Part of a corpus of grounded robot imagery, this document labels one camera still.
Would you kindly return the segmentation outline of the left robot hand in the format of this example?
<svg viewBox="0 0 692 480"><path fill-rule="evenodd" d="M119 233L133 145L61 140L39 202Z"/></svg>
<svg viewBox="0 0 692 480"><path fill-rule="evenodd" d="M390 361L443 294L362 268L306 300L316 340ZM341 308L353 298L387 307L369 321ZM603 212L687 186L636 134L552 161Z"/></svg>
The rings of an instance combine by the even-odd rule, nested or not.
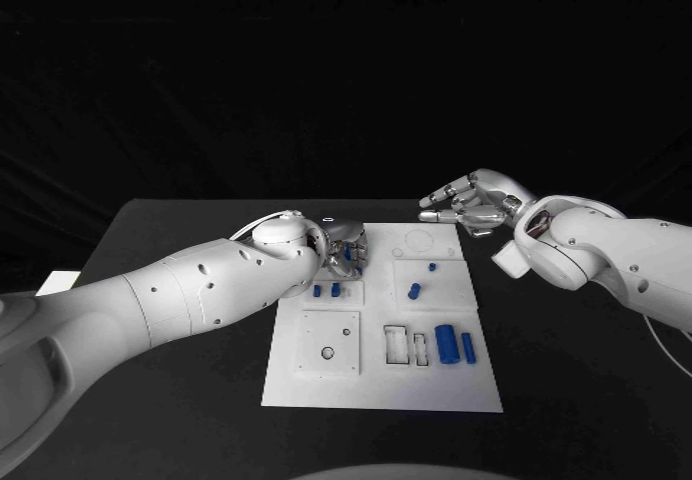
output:
<svg viewBox="0 0 692 480"><path fill-rule="evenodd" d="M343 279L359 280L369 263L368 236L361 221L326 217L319 222L325 232L326 261L330 273Z"/></svg>

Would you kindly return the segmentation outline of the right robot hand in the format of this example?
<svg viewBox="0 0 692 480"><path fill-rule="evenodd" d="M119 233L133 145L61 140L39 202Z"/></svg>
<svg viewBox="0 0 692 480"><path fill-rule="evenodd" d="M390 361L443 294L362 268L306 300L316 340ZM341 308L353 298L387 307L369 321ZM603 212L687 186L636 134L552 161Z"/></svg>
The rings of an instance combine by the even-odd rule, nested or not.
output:
<svg viewBox="0 0 692 480"><path fill-rule="evenodd" d="M537 195L508 175L477 169L424 197L418 220L459 224L472 238L488 237L502 227L515 227Z"/></svg>

